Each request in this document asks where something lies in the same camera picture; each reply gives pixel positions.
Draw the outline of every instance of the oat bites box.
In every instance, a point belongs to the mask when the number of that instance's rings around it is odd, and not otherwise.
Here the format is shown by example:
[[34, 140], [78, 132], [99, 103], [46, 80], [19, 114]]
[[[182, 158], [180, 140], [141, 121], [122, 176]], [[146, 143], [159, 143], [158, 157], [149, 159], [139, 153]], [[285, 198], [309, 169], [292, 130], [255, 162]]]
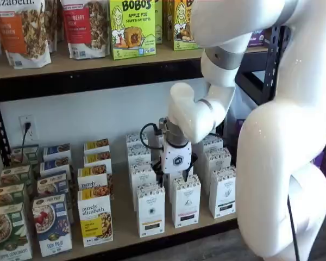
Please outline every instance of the oat bites box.
[[43, 257], [72, 248], [71, 228], [64, 193], [36, 198], [33, 202], [33, 215]]
[[24, 204], [0, 207], [0, 261], [33, 257]]
[[156, 54], [154, 0], [109, 0], [114, 60]]
[[83, 245], [87, 247], [113, 241], [108, 186], [79, 191], [77, 200]]

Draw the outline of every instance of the granola bag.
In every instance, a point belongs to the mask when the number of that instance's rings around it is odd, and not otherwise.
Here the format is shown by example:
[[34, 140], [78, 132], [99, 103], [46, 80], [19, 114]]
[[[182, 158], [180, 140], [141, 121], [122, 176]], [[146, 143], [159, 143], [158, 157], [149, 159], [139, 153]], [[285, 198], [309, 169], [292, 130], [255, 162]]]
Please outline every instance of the granola bag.
[[44, 12], [44, 0], [0, 0], [0, 39], [15, 69], [51, 63]]
[[61, 0], [70, 58], [109, 54], [108, 0]]

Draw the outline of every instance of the bobo's apple pie box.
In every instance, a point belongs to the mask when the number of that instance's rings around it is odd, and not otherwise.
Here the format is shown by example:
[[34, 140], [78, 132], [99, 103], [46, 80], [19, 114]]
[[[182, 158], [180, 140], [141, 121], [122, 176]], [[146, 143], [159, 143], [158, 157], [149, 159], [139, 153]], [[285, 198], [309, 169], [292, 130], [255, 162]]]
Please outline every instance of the bobo's apple pie box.
[[156, 54], [154, 0], [109, 0], [114, 60]]

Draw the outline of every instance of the black cord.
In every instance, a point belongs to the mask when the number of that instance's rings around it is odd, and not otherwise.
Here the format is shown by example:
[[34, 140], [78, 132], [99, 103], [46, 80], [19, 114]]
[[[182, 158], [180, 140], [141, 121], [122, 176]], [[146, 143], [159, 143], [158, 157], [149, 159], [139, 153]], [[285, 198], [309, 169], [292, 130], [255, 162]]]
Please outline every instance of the black cord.
[[143, 131], [144, 131], [148, 126], [152, 126], [152, 127], [153, 127], [153, 130], [154, 130], [155, 135], [157, 135], [157, 133], [159, 133], [159, 129], [158, 129], [158, 127], [157, 127], [156, 124], [154, 124], [154, 123], [148, 123], [148, 124], [146, 124], [145, 126], [142, 127], [142, 129], [141, 129], [141, 131], [140, 131], [140, 140], [141, 140], [141, 143], [142, 143], [145, 147], [149, 148], [150, 150], [163, 150], [163, 147], [152, 147], [152, 146], [150, 146], [150, 145], [147, 145], [147, 144], [143, 141], [142, 133], [143, 133]]
[[294, 231], [294, 224], [293, 224], [293, 217], [292, 217], [292, 211], [291, 211], [291, 204], [290, 204], [290, 197], [289, 196], [287, 196], [287, 207], [289, 209], [289, 215], [290, 215], [290, 221], [291, 221], [291, 231], [292, 231], [292, 237], [293, 237], [294, 254], [296, 255], [296, 261], [299, 261], [298, 244], [297, 244], [296, 233]]

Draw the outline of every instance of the product label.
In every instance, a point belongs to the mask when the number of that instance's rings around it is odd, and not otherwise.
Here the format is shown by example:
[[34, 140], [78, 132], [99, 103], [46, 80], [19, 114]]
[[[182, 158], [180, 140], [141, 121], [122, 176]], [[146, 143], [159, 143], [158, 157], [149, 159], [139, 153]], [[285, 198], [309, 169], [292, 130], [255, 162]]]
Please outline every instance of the product label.
[[88, 7], [84, 7], [82, 4], [65, 5], [64, 21], [67, 41], [70, 44], [91, 43], [91, 24]]

